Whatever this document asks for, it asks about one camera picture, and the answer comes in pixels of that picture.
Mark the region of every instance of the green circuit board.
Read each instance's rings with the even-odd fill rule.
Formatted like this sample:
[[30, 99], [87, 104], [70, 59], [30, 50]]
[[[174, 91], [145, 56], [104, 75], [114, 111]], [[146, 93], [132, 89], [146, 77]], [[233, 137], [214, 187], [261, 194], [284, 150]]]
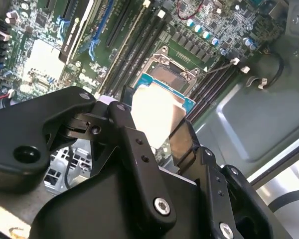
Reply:
[[[74, 0], [52, 2], [53, 6], [47, 6], [47, 0], [11, 2], [10, 10], [17, 11], [19, 17], [12, 27], [0, 89], [17, 90], [18, 101], [71, 85], [83, 87], [96, 96], [107, 94], [118, 98], [123, 85], [133, 85], [144, 72], [146, 62], [164, 46], [168, 47], [167, 56], [185, 71], [197, 68], [199, 72], [207, 72], [224, 55], [222, 50], [225, 50], [225, 57], [239, 57], [244, 61], [283, 31], [279, 23], [259, 14], [259, 6], [245, 1], [240, 3], [239, 10], [232, 10], [230, 1], [205, 0], [195, 17], [181, 20], [174, 0], [113, 0], [109, 11], [109, 0], [90, 0], [93, 7], [76, 50], [64, 62], [59, 54], [68, 41], [75, 17], [72, 13], [64, 19], [69, 27], [62, 28], [65, 39], [61, 39], [60, 16], [65, 15], [69, 3], [74, 4], [73, 9], [67, 9], [70, 13], [75, 12], [80, 3]], [[198, 4], [194, 0], [182, 1], [180, 14], [195, 11]], [[95, 55], [92, 60], [89, 46], [98, 30], [100, 34], [92, 50]], [[114, 30], [115, 38], [108, 45]], [[246, 38], [253, 41], [256, 49], [246, 46]]]

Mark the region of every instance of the chip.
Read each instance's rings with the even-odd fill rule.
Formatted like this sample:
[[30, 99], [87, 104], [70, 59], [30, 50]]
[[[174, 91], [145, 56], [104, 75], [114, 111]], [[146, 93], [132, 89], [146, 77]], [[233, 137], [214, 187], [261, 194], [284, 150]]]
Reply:
[[221, 48], [223, 48], [223, 49], [227, 49], [228, 48], [228, 43], [226, 43], [226, 42], [224, 42], [222, 45], [221, 45]]
[[204, 56], [204, 58], [202, 59], [203, 62], [207, 62], [210, 59], [209, 55]]
[[196, 56], [197, 56], [199, 59], [201, 59], [204, 55], [205, 55], [205, 52], [204, 52], [203, 50], [200, 49]]
[[238, 21], [237, 21], [237, 20], [233, 20], [231, 24], [232, 24], [233, 26], [237, 26]]
[[244, 17], [249, 18], [250, 15], [251, 15], [251, 11], [247, 10], [244, 14]]
[[186, 9], [186, 7], [187, 7], [187, 4], [185, 4], [185, 3], [182, 3], [181, 5], [180, 5], [180, 9], [181, 10], [185, 10]]
[[180, 38], [180, 40], [178, 41], [178, 44], [181, 45], [181, 46], [183, 46], [183, 45], [185, 45], [185, 43], [186, 43], [186, 38], [182, 36]]
[[209, 3], [210, 3], [210, 0], [205, 0], [205, 1], [203, 2], [203, 5], [204, 5], [204, 6], [207, 6]]
[[198, 46], [193, 46], [193, 48], [191, 49], [190, 52], [191, 52], [192, 54], [196, 55], [196, 53], [198, 52], [198, 50], [199, 50]]
[[186, 45], [185, 45], [185, 49], [187, 50], [187, 51], [190, 51], [191, 50], [191, 48], [193, 47], [193, 43], [191, 43], [190, 41], [189, 42], [187, 42], [186, 43]]
[[210, 27], [213, 28], [213, 29], [215, 29], [215, 28], [217, 27], [217, 23], [212, 22], [212, 23], [210, 24]]
[[172, 39], [173, 39], [174, 41], [178, 41], [179, 37], [180, 37], [180, 34], [179, 34], [178, 32], [176, 32], [176, 33], [173, 35]]
[[41, 27], [45, 27], [46, 17], [38, 13], [36, 15], [35, 22], [38, 23]]
[[32, 34], [33, 33], [33, 28], [31, 26], [26, 26], [25, 32]]

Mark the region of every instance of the black plastic bracket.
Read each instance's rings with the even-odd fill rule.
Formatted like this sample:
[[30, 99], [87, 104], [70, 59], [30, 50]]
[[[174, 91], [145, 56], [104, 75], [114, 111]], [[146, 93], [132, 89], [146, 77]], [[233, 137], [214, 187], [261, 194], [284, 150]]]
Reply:
[[[119, 130], [123, 163], [132, 172], [141, 202], [141, 218], [145, 231], [155, 231], [163, 234], [176, 223], [176, 212], [169, 197], [165, 183], [159, 172], [158, 165], [151, 151], [149, 142], [143, 132], [135, 129], [135, 125], [127, 106], [120, 102], [109, 105], [109, 117]], [[169, 205], [168, 215], [160, 214], [154, 207], [154, 201], [163, 198]]]
[[27, 192], [37, 186], [60, 126], [94, 104], [91, 94], [69, 87], [1, 109], [0, 190]]

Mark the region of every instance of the pcie slot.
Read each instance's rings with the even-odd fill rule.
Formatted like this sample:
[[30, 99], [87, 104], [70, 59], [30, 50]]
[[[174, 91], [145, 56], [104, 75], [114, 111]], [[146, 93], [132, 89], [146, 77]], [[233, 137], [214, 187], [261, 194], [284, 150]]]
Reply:
[[137, 53], [135, 56], [138, 57], [138, 59], [135, 60], [135, 63], [130, 63], [130, 69], [126, 71], [125, 75], [123, 76], [122, 80], [120, 81], [119, 86], [116, 88], [116, 90], [112, 93], [113, 95], [118, 93], [118, 90], [122, 89], [124, 85], [130, 85], [132, 83], [132, 80], [134, 79], [136, 73], [141, 69], [142, 64], [144, 63], [145, 59], [149, 57], [150, 51], [152, 50], [157, 38], [160, 36], [161, 32], [163, 31], [164, 27], [166, 26], [166, 22], [162, 21], [156, 31], [154, 32], [154, 35], [150, 40], [146, 41], [145, 46], [142, 46], [140, 50], [143, 50], [139, 53]]
[[103, 80], [101, 86], [99, 87], [99, 92], [101, 92], [102, 94], [105, 92], [106, 86], [109, 85], [108, 81], [109, 80], [112, 81], [112, 79], [110, 77], [110, 76], [113, 75], [112, 74], [113, 73], [112, 70], [113, 70], [114, 67], [115, 67], [115, 69], [117, 69], [117, 63], [120, 60], [122, 54], [124, 53], [124, 50], [126, 48], [126, 44], [129, 41], [132, 33], [134, 33], [135, 28], [137, 27], [139, 21], [142, 19], [142, 16], [146, 12], [146, 10], [148, 9], [149, 5], [150, 5], [150, 1], [149, 0], [145, 0], [144, 3], [143, 3], [143, 7], [142, 7], [142, 9], [141, 9], [141, 11], [139, 13], [139, 15], [137, 16], [136, 20], [134, 21], [134, 24], [131, 27], [131, 30], [129, 31], [128, 35], [126, 36], [126, 38], [125, 38], [125, 40], [124, 40], [124, 42], [123, 42], [123, 44], [122, 44], [122, 46], [121, 46], [121, 48], [120, 48], [117, 56], [115, 57], [113, 63], [111, 64], [111, 66], [110, 66], [110, 68], [109, 68], [109, 70], [107, 72], [107, 75], [105, 76], [105, 79]]
[[128, 56], [126, 57], [125, 66], [123, 67], [123, 70], [120, 72], [120, 75], [118, 76], [118, 81], [115, 85], [111, 86], [111, 95], [115, 95], [117, 90], [120, 88], [119, 86], [123, 87], [124, 83], [121, 82], [124, 81], [124, 78], [131, 70], [131, 68], [137, 64], [137, 57], [139, 57], [139, 54], [144, 50], [144, 46], [149, 41], [150, 35], [153, 34], [154, 29], [157, 27], [157, 24], [160, 21], [161, 19], [158, 16], [154, 16], [152, 23], [149, 25], [148, 29], [143, 34], [141, 41], [139, 38], [137, 38], [138, 44], [135, 47], [133, 47], [133, 49], [131, 49], [130, 54], [128, 54]]
[[52, 12], [55, 7], [56, 0], [47, 0], [45, 8], [48, 9], [49, 12]]
[[115, 23], [113, 29], [110, 32], [108, 39], [106, 39], [106, 46], [111, 47], [115, 42], [120, 30], [122, 29], [131, 9], [131, 0], [125, 2], [124, 8], [121, 10], [117, 22]]
[[72, 53], [77, 50], [77, 44], [86, 28], [87, 20], [95, 2], [97, 0], [82, 0], [80, 4], [77, 4], [59, 55], [59, 59], [65, 64], [69, 63]]
[[216, 81], [214, 81], [214, 83], [210, 85], [200, 96], [200, 100], [196, 102], [195, 107], [189, 113], [187, 118], [191, 122], [195, 122], [199, 117], [201, 117], [230, 84], [232, 77], [236, 73], [237, 69], [235, 67], [224, 69], [218, 73]]
[[65, 6], [65, 10], [63, 13], [63, 18], [67, 21], [71, 20], [71, 15], [73, 13], [74, 10], [74, 6], [77, 0], [68, 0], [66, 6]]

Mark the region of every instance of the ram slot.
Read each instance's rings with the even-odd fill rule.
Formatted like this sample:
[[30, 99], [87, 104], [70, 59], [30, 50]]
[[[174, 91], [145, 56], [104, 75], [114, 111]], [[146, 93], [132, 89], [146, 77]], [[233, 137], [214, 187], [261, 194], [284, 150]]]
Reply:
[[217, 98], [224, 92], [224, 90], [231, 84], [233, 76], [237, 74], [235, 67], [221, 70], [218, 73], [216, 81], [213, 82], [200, 96], [199, 101], [196, 102], [193, 110], [187, 115], [191, 122], [195, 122], [201, 117], [217, 100]]
[[106, 40], [106, 46], [111, 47], [115, 42], [120, 30], [122, 29], [127, 17], [129, 16], [131, 10], [131, 0], [127, 0], [124, 4], [124, 8], [121, 10], [117, 22], [115, 23], [113, 29], [110, 32], [108, 39]]
[[153, 34], [155, 28], [157, 27], [159, 21], [161, 19], [158, 16], [155, 16], [153, 20], [151, 21], [150, 25], [145, 29], [144, 34], [142, 34], [142, 37], [138, 37], [138, 43], [133, 49], [131, 49], [130, 53], [126, 57], [125, 65], [123, 67], [123, 71], [120, 72], [118, 76], [118, 81], [116, 84], [112, 85], [111, 88], [111, 95], [115, 95], [117, 92], [118, 86], [123, 87], [124, 83], [124, 78], [127, 76], [131, 68], [137, 64], [136, 59], [140, 55], [140, 53], [144, 50], [144, 46], [146, 45], [146, 42], [151, 38], [151, 35]]
[[130, 62], [129, 70], [126, 71], [125, 75], [120, 80], [120, 84], [113, 92], [113, 95], [117, 94], [124, 85], [130, 85], [132, 83], [136, 73], [141, 69], [142, 64], [144, 63], [146, 58], [149, 57], [150, 51], [152, 50], [157, 38], [160, 36], [165, 26], [166, 22], [161, 21], [158, 24], [158, 27], [152, 32], [152, 36], [147, 41], [145, 41], [145, 44], [140, 48], [141, 51], [135, 54], [136, 58], [134, 59], [134, 61]]
[[126, 36], [124, 43], [121, 46], [121, 49], [119, 50], [115, 60], [113, 61], [113, 63], [110, 66], [110, 69], [108, 70], [108, 73], [104, 79], [104, 81], [102, 82], [100, 88], [99, 88], [99, 93], [101, 94], [105, 94], [106, 92], [108, 92], [108, 89], [111, 87], [111, 85], [115, 82], [118, 73], [120, 72], [120, 70], [122, 69], [123, 65], [124, 65], [124, 58], [127, 56], [127, 53], [129, 52], [130, 49], [130, 41], [131, 41], [131, 36], [134, 35], [134, 32], [137, 32], [139, 34], [141, 34], [141, 32], [139, 32], [138, 30], [141, 29], [139, 26], [139, 21], [143, 18], [143, 15], [147, 12], [148, 9], [148, 5], [143, 5], [142, 10], [140, 11], [137, 19], [135, 20], [130, 32], [128, 33], [128, 35]]

